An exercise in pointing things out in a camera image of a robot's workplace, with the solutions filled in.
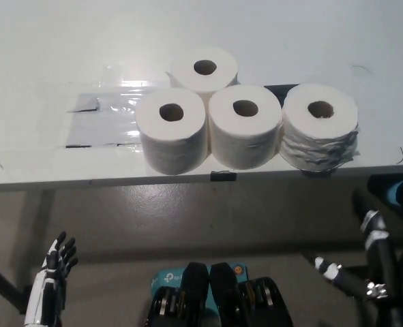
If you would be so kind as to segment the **white and black left hand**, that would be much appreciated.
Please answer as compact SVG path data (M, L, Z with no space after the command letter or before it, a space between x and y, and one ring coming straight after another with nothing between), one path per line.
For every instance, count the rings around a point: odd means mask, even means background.
M25 326L61 326L65 309L67 279L78 263L76 240L62 232L50 246L35 276L25 313Z

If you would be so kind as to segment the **black and white right hand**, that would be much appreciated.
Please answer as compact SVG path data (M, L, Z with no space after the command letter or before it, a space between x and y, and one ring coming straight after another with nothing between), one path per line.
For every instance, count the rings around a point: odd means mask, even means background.
M403 278L385 219L358 189L352 194L352 203L364 237L367 277L315 254L305 258L345 295L372 302L377 309L377 326L403 326Z

